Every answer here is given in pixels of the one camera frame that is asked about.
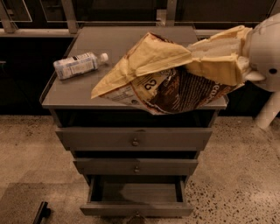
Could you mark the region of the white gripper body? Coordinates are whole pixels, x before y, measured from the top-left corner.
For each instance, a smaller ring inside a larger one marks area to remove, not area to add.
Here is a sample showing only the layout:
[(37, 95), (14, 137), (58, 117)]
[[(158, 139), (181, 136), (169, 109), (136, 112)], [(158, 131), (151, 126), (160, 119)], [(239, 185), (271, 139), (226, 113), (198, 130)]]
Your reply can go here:
[(270, 92), (280, 90), (280, 13), (265, 19), (248, 34), (243, 55), (249, 60), (246, 81)]

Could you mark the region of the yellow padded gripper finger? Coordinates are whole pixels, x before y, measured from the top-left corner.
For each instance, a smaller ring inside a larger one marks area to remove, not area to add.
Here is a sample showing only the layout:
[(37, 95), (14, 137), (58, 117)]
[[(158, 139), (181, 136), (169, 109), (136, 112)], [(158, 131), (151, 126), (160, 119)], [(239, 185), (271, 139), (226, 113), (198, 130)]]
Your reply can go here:
[(252, 28), (239, 25), (191, 44), (187, 49), (194, 58), (200, 59), (203, 57), (229, 56), (234, 53), (241, 55), (242, 48), (251, 31)]
[(221, 57), (193, 58), (185, 67), (191, 74), (228, 86), (242, 84), (250, 71), (249, 59), (236, 53)]

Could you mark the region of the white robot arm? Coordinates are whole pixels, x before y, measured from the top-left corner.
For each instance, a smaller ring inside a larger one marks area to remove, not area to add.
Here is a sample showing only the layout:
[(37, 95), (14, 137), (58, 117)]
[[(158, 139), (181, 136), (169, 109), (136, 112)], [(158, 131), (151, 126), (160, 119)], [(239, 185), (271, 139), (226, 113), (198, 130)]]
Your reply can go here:
[(255, 123), (269, 127), (280, 111), (280, 14), (254, 28), (239, 25), (188, 46), (186, 65), (196, 74), (229, 86), (251, 81), (271, 92)]

